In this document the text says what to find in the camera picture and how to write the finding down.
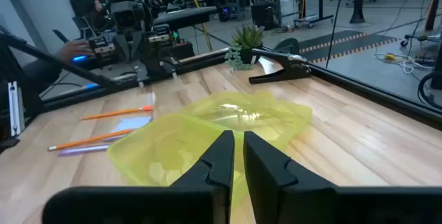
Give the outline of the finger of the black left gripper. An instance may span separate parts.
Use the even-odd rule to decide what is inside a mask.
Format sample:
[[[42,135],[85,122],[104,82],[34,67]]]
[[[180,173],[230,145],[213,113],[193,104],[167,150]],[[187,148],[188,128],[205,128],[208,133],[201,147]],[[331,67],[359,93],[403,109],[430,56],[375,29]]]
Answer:
[[[137,59],[137,53],[139,50],[139,46],[142,42],[142,32],[133,32],[132,33],[132,45],[131,45],[131,56],[130,60],[135,61]]]
[[[125,35],[117,34],[115,36],[115,50],[121,61],[129,61],[129,47]]]

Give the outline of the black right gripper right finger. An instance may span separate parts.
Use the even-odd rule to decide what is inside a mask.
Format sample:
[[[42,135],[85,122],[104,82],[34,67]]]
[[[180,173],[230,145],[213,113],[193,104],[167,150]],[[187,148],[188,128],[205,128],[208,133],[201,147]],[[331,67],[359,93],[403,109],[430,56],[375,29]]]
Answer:
[[[257,224],[442,224],[442,187],[338,186],[252,131],[243,154]]]

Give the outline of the yellow-green translucent tray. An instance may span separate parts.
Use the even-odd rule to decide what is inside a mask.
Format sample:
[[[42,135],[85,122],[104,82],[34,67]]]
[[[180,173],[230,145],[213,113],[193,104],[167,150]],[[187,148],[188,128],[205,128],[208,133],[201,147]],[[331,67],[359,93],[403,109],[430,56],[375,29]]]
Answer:
[[[268,93],[214,93],[150,123],[112,144],[107,154],[132,185],[169,186],[187,172],[225,130],[235,138],[232,206],[248,196],[243,138],[252,131],[284,150],[311,122],[310,107]]]

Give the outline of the orange pencil with eraser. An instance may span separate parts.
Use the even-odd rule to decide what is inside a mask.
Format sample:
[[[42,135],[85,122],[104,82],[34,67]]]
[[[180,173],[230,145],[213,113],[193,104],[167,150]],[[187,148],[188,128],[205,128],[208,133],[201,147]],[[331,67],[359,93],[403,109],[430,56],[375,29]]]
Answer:
[[[75,141],[75,142],[67,142],[67,143],[64,143],[64,144],[57,145],[57,146],[48,147],[48,151],[58,151],[58,150],[67,149],[67,148],[71,148],[71,147],[78,147],[78,146],[82,146],[82,145],[85,145],[85,144],[90,144],[90,143],[98,142],[98,141],[101,141],[101,140],[105,140],[107,138],[114,138],[114,137],[117,137],[117,136],[126,135],[126,134],[130,133],[131,131],[133,131],[133,130],[132,129],[124,129],[124,130],[121,130],[121,131],[107,133],[107,134],[104,134],[104,135],[101,135],[101,136],[94,136],[94,137],[91,137],[91,138],[86,138],[86,139],[78,140],[78,141]]]
[[[118,110],[118,111],[113,111],[113,112],[109,112],[109,113],[101,113],[101,114],[97,114],[97,115],[87,115],[87,116],[82,117],[81,120],[107,118],[107,117],[111,117],[111,116],[115,116],[115,115],[125,115],[125,114],[129,114],[129,113],[137,113],[137,112],[152,111],[152,110],[153,110],[152,105],[145,105],[140,108],[124,109],[124,110]]]

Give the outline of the purple translucent pen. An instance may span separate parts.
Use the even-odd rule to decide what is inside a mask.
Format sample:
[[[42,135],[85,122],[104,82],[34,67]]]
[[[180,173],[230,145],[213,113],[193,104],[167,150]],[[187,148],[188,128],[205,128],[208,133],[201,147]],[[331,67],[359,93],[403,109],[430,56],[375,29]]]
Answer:
[[[107,138],[104,140],[104,143],[102,143],[102,144],[86,146],[86,147],[64,149],[58,153],[58,156],[59,157],[67,157],[67,156],[81,155],[81,154],[85,154],[85,153],[95,153],[95,152],[106,151],[114,143],[114,141],[116,141],[120,138],[123,138],[123,137],[124,137],[124,135],[120,135],[120,136],[116,136],[116,137],[112,137],[112,138]]]

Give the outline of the person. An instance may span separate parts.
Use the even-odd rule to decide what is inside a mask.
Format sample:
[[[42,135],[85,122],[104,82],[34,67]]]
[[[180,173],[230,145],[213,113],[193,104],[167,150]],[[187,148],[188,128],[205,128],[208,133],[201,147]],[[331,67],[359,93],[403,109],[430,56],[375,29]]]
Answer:
[[[94,0],[88,10],[90,25],[94,30],[106,27],[110,19],[107,13],[106,0]]]

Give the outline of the black office chair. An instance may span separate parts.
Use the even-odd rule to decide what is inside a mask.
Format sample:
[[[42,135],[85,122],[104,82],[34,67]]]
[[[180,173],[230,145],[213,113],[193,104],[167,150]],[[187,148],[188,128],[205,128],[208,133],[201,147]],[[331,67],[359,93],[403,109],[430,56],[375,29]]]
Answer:
[[[90,12],[94,10],[95,0],[69,0],[73,9],[74,16],[72,20],[79,29],[82,39],[94,37],[95,31],[90,23]]]

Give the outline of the person's hand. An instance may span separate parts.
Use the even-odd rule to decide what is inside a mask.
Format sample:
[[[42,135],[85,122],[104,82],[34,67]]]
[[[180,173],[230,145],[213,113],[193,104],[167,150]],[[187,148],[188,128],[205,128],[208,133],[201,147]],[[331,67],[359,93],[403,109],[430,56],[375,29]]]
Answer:
[[[85,39],[68,41],[65,43],[55,54],[65,62],[71,62],[74,57],[78,56],[91,56],[94,55],[93,50],[90,48],[89,43]]]

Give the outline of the black workbench top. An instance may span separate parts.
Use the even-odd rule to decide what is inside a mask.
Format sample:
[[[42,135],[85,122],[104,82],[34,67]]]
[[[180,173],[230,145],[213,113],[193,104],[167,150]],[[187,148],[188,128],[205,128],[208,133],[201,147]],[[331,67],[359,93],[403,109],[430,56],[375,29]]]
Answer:
[[[162,13],[153,22],[154,26],[167,24],[171,30],[178,30],[188,26],[204,24],[210,21],[210,16],[217,12],[215,6],[200,8],[186,8],[183,10]]]

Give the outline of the pale blue sticky note pad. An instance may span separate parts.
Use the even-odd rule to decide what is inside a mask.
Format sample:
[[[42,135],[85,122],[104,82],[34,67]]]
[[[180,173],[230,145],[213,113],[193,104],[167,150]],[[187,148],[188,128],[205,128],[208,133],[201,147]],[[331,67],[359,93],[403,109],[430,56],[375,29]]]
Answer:
[[[112,133],[119,133],[120,135],[130,133],[131,131],[147,125],[151,120],[151,116],[123,118],[117,123],[115,128],[112,130]]]

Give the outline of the pale green trailing succulent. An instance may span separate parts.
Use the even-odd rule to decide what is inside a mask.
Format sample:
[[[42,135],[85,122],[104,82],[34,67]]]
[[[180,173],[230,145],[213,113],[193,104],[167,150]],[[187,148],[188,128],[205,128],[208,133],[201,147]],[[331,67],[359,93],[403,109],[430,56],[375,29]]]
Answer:
[[[232,44],[224,56],[225,62],[235,71],[251,70],[253,68],[251,51],[251,48]]]

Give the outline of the spiky green potted plant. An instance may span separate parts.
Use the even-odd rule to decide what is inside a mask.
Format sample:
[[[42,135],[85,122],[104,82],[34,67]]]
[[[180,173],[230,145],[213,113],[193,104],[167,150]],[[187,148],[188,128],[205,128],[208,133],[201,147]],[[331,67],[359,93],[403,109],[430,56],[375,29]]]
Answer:
[[[244,64],[255,64],[259,60],[259,55],[253,55],[254,48],[263,47],[264,27],[256,25],[242,25],[241,28],[233,31],[232,44],[239,48],[239,54]]]

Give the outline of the black computer tower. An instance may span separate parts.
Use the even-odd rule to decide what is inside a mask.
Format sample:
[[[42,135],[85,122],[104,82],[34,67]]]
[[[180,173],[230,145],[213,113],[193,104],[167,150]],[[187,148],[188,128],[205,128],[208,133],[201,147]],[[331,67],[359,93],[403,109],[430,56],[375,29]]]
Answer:
[[[251,18],[254,25],[271,30],[278,26],[275,4],[272,2],[261,2],[251,6]]]

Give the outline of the black mat with orange stripes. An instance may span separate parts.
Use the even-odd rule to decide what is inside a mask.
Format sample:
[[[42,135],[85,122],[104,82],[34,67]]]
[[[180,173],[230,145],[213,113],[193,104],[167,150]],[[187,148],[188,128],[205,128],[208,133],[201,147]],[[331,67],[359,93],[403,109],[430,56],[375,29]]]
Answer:
[[[353,53],[370,50],[399,41],[399,38],[344,30],[299,43],[300,55],[313,64],[326,62]]]

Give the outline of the black metal table frame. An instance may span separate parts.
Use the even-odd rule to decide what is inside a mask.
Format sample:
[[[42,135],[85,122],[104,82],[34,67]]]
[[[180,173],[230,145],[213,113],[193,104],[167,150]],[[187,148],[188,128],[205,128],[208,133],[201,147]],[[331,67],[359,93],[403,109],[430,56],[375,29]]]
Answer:
[[[15,48],[28,55],[33,56],[38,60],[48,62],[60,69],[69,71],[77,76],[80,76],[93,83],[93,86],[88,89],[79,89],[72,93],[57,96],[52,100],[42,100],[39,97],[37,90],[33,87],[32,80],[26,76],[22,67],[11,53],[11,49]],[[407,100],[399,95],[387,93],[379,88],[370,86],[369,84],[354,80],[339,73],[319,67],[310,62],[311,75],[309,77],[318,77],[322,80],[328,81],[341,88],[358,94],[365,99],[377,102],[393,111],[406,115],[418,122],[426,124],[432,128],[440,131],[437,140],[442,146],[442,106],[439,106],[429,100],[424,92],[424,83],[434,77],[442,76],[441,72],[433,72],[426,75],[418,86],[417,92],[422,100],[427,102],[426,106],[420,105],[416,102]],[[140,82],[151,84],[153,82],[160,82],[172,77],[171,72],[161,73],[150,77],[146,71],[142,71],[141,77],[132,75],[130,77],[123,77],[121,79],[109,79],[101,75],[96,75],[76,65],[69,64],[57,59],[54,55],[45,53],[42,50],[29,45],[25,40],[11,34],[2,25],[0,25],[0,71],[4,76],[12,81],[17,81],[24,90],[25,105],[28,108],[28,113],[31,116],[37,116],[40,113],[53,111],[73,104],[79,104],[87,100],[92,100],[98,97],[109,95],[112,93],[125,91],[130,88],[135,88]]]

